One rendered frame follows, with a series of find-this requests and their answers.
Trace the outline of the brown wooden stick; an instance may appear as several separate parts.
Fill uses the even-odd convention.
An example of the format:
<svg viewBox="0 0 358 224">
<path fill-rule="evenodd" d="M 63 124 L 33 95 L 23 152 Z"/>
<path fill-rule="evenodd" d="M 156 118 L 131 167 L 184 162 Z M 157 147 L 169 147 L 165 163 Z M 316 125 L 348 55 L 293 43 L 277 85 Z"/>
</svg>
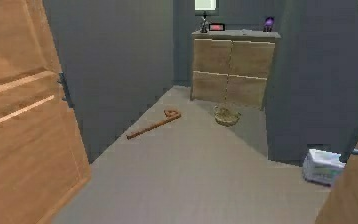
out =
<svg viewBox="0 0 358 224">
<path fill-rule="evenodd" d="M 130 134 L 127 134 L 126 135 L 126 138 L 128 140 L 132 139 L 132 138 L 135 138 L 137 136 L 140 136 L 148 131 L 151 131 L 153 129 L 156 129 L 160 126 L 163 126 L 167 123 L 170 123 L 176 119 L 179 119 L 181 117 L 181 113 L 178 111 L 178 110 L 165 110 L 164 111 L 164 115 L 165 115 L 165 119 L 164 120 L 161 120 L 157 123 L 154 123 L 152 125 L 150 125 L 149 127 L 146 127 L 146 128 L 143 128 L 139 131 L 136 131 L 136 132 L 133 132 L 133 133 L 130 133 Z"/>
</svg>

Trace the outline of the woven basket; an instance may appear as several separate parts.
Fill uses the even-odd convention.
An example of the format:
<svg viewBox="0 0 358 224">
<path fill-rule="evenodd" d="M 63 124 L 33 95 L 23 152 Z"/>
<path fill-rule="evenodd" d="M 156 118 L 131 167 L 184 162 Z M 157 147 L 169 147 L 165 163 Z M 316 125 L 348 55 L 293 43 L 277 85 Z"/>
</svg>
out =
<svg viewBox="0 0 358 224">
<path fill-rule="evenodd" d="M 215 121 L 222 126 L 231 127 L 234 126 L 240 119 L 241 114 L 239 112 L 231 111 L 226 107 L 220 107 L 216 105 L 214 107 Z"/>
</svg>

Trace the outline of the wooden chest of drawers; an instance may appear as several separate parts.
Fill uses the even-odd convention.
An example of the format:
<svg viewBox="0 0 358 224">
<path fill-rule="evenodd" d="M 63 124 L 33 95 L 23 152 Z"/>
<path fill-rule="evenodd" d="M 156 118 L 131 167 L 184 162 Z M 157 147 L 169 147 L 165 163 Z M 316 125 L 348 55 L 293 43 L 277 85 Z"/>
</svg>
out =
<svg viewBox="0 0 358 224">
<path fill-rule="evenodd" d="M 191 99 L 263 106 L 279 33 L 196 31 L 192 38 Z"/>
</svg>

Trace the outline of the pale window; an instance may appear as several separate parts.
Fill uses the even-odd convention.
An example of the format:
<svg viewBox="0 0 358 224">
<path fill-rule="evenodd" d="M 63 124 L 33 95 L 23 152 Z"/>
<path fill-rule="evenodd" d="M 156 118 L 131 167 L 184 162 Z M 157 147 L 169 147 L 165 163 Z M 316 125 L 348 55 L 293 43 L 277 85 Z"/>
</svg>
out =
<svg viewBox="0 0 358 224">
<path fill-rule="evenodd" d="M 194 0 L 196 11 L 214 11 L 217 9 L 217 0 Z"/>
</svg>

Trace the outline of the white box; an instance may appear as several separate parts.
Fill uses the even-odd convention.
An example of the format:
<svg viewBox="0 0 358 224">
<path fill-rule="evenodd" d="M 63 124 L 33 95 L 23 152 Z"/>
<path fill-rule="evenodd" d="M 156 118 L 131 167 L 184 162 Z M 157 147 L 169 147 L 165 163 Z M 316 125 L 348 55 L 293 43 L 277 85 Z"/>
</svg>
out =
<svg viewBox="0 0 358 224">
<path fill-rule="evenodd" d="M 331 186 L 345 167 L 339 158 L 338 153 L 309 149 L 303 161 L 302 175 L 307 181 Z"/>
</svg>

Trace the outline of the wooden room door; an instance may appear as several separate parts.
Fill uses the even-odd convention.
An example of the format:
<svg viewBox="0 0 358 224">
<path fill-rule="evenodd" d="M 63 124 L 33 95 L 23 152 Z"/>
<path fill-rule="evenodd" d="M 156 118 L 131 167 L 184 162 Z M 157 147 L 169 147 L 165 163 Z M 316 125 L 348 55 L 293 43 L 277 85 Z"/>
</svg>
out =
<svg viewBox="0 0 358 224">
<path fill-rule="evenodd" d="M 0 224 L 51 224 L 90 180 L 43 0 L 0 0 Z"/>
</svg>

